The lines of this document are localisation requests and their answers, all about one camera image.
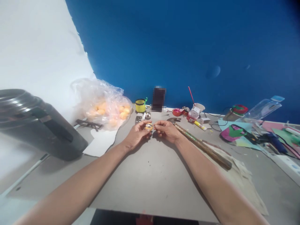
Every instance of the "painted ping pong ball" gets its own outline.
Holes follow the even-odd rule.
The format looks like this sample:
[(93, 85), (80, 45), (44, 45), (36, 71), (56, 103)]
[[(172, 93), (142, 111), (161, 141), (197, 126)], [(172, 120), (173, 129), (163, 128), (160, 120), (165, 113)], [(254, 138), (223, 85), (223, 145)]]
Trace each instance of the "painted ping pong ball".
[(150, 131), (152, 131), (152, 129), (153, 129), (153, 125), (152, 125), (152, 123), (146, 123), (146, 125), (145, 125), (145, 129), (146, 129), (146, 130), (150, 130)]

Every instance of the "white cup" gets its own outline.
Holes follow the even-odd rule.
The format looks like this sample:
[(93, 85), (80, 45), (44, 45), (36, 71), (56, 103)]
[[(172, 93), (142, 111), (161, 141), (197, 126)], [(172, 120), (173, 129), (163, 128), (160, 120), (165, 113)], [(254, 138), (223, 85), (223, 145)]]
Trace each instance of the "white cup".
[(195, 104), (193, 105), (192, 110), (194, 110), (195, 107), (197, 107), (197, 108), (200, 109), (199, 113), (201, 113), (203, 110), (205, 110), (204, 105), (201, 105), (201, 104), (199, 104), (199, 103), (195, 103)]

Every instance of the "clear plastic bottle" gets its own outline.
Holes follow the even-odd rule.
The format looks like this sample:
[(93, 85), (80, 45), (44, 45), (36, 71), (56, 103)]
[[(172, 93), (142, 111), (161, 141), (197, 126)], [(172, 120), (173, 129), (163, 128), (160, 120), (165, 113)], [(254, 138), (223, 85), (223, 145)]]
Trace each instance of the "clear plastic bottle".
[(247, 123), (256, 123), (258, 120), (263, 119), (276, 109), (280, 108), (280, 104), (284, 98), (280, 96), (273, 96), (271, 99), (264, 99), (258, 103), (254, 108), (245, 114), (243, 120)]

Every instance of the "plastic bag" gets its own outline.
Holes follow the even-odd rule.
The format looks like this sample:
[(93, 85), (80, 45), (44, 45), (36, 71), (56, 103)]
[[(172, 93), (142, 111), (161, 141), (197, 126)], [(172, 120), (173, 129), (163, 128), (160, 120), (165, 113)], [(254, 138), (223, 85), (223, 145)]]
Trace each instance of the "plastic bag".
[(105, 130), (117, 130), (133, 111), (124, 90), (104, 80), (82, 78), (71, 84), (79, 98), (79, 107), (89, 121), (103, 124)]

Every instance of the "glue stick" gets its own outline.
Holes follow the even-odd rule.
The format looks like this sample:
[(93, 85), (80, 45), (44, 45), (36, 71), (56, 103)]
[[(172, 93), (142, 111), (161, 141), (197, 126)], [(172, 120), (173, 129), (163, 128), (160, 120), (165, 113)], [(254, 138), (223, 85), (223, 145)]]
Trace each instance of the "glue stick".
[(194, 124), (196, 124), (198, 127), (200, 127), (202, 130), (206, 131), (207, 128), (204, 127), (201, 123), (199, 123), (197, 120), (194, 122)]

